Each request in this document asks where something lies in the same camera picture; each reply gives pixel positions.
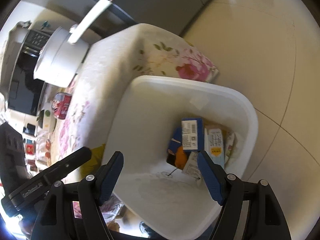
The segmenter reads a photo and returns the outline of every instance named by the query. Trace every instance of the yellow cloth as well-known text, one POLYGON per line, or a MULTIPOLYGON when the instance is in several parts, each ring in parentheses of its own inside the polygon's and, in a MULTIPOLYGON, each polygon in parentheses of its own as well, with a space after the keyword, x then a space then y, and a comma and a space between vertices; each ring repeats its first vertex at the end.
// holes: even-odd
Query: yellow cloth
POLYGON ((89 174, 94 174, 101 166, 101 161, 104 153, 104 148, 106 144, 102 144, 101 146, 91 149, 92 155, 91 159, 87 161, 85 164, 80 167, 80 175, 81 178, 85 178, 89 174))

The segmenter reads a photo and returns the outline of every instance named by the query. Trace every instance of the white plastic basket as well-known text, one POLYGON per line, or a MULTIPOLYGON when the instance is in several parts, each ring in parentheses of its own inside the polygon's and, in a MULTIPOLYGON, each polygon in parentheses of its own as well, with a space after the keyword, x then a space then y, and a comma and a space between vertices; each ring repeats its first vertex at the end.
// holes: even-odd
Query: white plastic basket
POLYGON ((166 149, 181 118, 200 116, 236 133, 236 146, 225 171, 241 177, 250 159, 258 119, 239 92, 203 82, 141 76, 124 93, 114 119, 103 164, 115 151, 124 154, 124 168, 114 193, 153 230, 170 240, 199 237, 219 215, 203 183, 166 162, 166 149))

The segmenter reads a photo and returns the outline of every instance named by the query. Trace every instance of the yellow label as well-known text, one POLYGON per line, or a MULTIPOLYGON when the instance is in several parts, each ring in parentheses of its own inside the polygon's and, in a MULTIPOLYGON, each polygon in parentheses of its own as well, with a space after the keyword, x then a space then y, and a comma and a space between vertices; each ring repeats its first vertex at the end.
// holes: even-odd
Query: yellow label
POLYGON ((212 147, 211 148, 211 154, 213 154, 214 156, 219 156, 222 152, 221 147, 212 147))

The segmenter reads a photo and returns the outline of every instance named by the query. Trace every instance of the black microwave door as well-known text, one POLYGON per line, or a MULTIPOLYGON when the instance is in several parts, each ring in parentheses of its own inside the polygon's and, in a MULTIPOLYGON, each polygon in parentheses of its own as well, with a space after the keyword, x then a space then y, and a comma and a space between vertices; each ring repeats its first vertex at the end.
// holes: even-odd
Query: black microwave door
POLYGON ((44 81, 33 79, 37 57, 20 53, 9 88, 8 108, 36 116, 44 81))

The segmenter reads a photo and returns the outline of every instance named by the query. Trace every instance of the red can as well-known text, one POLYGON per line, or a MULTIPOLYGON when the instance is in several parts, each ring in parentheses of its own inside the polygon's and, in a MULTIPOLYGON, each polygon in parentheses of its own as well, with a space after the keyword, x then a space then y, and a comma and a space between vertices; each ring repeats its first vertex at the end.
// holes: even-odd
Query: red can
POLYGON ((53 115, 57 119, 64 120, 67 116, 67 111, 71 102, 72 95, 68 93, 58 93, 55 95, 52 102, 53 115))

